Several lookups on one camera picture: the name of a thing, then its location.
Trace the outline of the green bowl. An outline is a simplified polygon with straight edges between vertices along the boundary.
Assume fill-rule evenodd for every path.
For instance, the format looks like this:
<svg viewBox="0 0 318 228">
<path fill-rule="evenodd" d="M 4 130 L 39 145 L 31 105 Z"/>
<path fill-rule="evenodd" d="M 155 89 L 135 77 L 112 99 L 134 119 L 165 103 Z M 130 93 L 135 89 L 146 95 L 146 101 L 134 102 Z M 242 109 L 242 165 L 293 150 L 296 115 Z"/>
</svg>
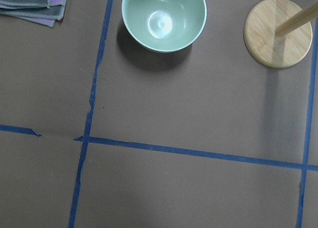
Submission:
<svg viewBox="0 0 318 228">
<path fill-rule="evenodd" d="M 122 0 L 122 19 L 130 35 L 146 49 L 173 53 L 202 33 L 205 0 Z"/>
</svg>

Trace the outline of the wooden mug stand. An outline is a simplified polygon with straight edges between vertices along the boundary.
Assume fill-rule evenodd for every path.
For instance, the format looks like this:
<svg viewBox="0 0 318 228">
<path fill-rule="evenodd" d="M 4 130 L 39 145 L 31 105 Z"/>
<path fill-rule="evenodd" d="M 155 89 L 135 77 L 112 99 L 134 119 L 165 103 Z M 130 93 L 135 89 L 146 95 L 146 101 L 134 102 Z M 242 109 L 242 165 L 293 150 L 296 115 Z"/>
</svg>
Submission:
<svg viewBox="0 0 318 228">
<path fill-rule="evenodd" d="M 290 0 L 263 0 L 245 20 L 245 45 L 267 67 L 291 67 L 307 55 L 313 40 L 310 21 L 317 16 L 317 2 L 302 9 Z"/>
</svg>

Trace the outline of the grey purple folded cloths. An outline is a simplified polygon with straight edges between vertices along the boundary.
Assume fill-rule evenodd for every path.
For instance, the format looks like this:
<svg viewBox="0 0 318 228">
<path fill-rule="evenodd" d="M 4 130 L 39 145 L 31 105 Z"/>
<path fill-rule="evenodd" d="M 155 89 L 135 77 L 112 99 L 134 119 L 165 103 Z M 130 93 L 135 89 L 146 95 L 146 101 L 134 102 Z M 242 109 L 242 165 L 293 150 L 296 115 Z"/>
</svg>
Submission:
<svg viewBox="0 0 318 228">
<path fill-rule="evenodd" d="M 67 0 L 0 0 L 0 13 L 53 27 L 64 17 Z"/>
</svg>

